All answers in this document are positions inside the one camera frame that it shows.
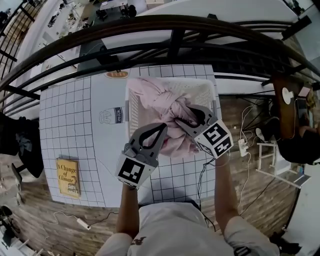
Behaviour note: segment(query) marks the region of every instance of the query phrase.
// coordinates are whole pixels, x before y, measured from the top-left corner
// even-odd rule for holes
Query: power strip
[[[90,227],[84,220],[82,220],[82,219],[80,219],[80,218],[78,218],[78,219],[76,220],[76,222],[78,222],[82,227],[84,227],[84,228],[87,229],[87,230],[90,230],[90,229],[91,229],[91,227]]]
[[[249,148],[249,146],[245,142],[245,139],[244,138],[239,139],[238,145],[239,145],[239,150],[240,150],[240,156],[241,157],[246,156],[248,154],[247,149]]]

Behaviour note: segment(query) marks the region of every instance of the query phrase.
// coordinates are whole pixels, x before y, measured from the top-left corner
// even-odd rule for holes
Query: book
[[[78,162],[57,158],[56,170],[60,193],[78,199],[80,197]]]

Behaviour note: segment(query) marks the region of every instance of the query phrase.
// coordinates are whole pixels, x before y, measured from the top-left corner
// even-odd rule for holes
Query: pink towel
[[[158,118],[153,123],[166,123],[168,126],[167,137],[164,141],[161,154],[176,158],[189,157],[198,152],[190,137],[177,125],[175,118],[182,118],[191,124],[197,123],[194,113],[187,107],[190,104],[189,94],[173,93],[157,78],[131,78],[127,80],[129,89],[140,97],[145,109],[154,109]]]

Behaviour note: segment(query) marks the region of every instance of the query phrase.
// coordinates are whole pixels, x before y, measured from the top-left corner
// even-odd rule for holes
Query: wooden desk
[[[294,106],[295,100],[300,93],[304,81],[295,77],[282,77],[275,76],[272,79],[275,104],[278,109],[278,116],[280,119],[280,133],[282,139],[290,139],[294,136],[294,126],[299,127],[299,117],[297,111],[297,105]],[[282,96],[282,89],[286,87],[289,92],[292,91],[294,99],[291,99],[289,105],[287,105]]]

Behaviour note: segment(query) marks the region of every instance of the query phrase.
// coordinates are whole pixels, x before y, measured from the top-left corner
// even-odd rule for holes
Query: black cable
[[[273,178],[268,185],[266,185],[266,187],[261,191],[261,193],[245,208],[245,210],[243,212],[241,212],[240,216],[246,211],[248,210],[248,208],[255,202],[258,200],[258,198],[266,191],[266,189],[269,187],[269,185],[275,180],[276,178]]]
[[[96,221],[96,222],[94,222],[94,223],[92,223],[92,224],[90,224],[89,225],[89,227],[91,227],[92,225],[94,225],[94,224],[97,224],[97,223],[100,223],[100,222],[103,222],[103,221],[105,221],[106,219],[108,219],[109,218],[109,216],[110,216],[110,214],[119,214],[118,212],[113,212],[113,211],[111,211],[111,212],[109,212],[109,214],[107,215],[107,217],[106,218],[103,218],[103,219],[101,219],[101,220],[98,220],[98,221]]]
[[[13,228],[15,232],[17,232],[18,234],[20,234],[20,233],[21,233],[20,228],[14,226],[11,218],[10,218],[8,215],[6,215],[6,217],[7,217],[8,221],[9,221],[10,227]]]
[[[205,220],[208,220],[209,222],[211,222],[213,228],[214,228],[214,232],[216,232],[216,227],[214,225],[214,223],[201,211],[201,198],[200,198],[200,190],[202,188],[202,176],[206,170],[206,166],[209,165],[210,163],[212,163],[215,160],[215,158],[212,158],[209,162],[206,162],[203,164],[203,168],[202,171],[200,172],[200,176],[199,176],[199,181],[197,184],[197,194],[198,194],[198,198],[199,198],[199,209],[200,212],[202,213],[202,215],[204,216]]]
[[[206,170],[206,166],[210,163],[212,163],[213,161],[215,160],[215,158],[212,158],[209,162],[206,162],[203,164],[203,169],[202,171],[200,172],[200,176],[199,176],[199,181],[198,181],[198,184],[197,184],[197,194],[198,194],[198,197],[199,197],[199,207],[200,207],[200,211],[201,211],[201,199],[200,199],[200,190],[202,188],[202,176]]]
[[[205,219],[205,220],[208,220],[208,221],[211,222],[211,224],[212,224],[212,226],[213,226],[213,228],[214,228],[214,232],[216,232],[216,227],[215,227],[214,223],[211,221],[211,219],[209,219],[202,211],[201,211],[201,213],[202,213],[202,215],[204,216],[204,219]]]
[[[71,250],[70,248],[66,247],[65,245],[63,245],[63,244],[61,244],[61,243],[57,243],[57,244],[54,245],[54,246],[62,246],[62,247],[64,247],[64,248],[68,249],[70,252],[75,253],[73,250]]]

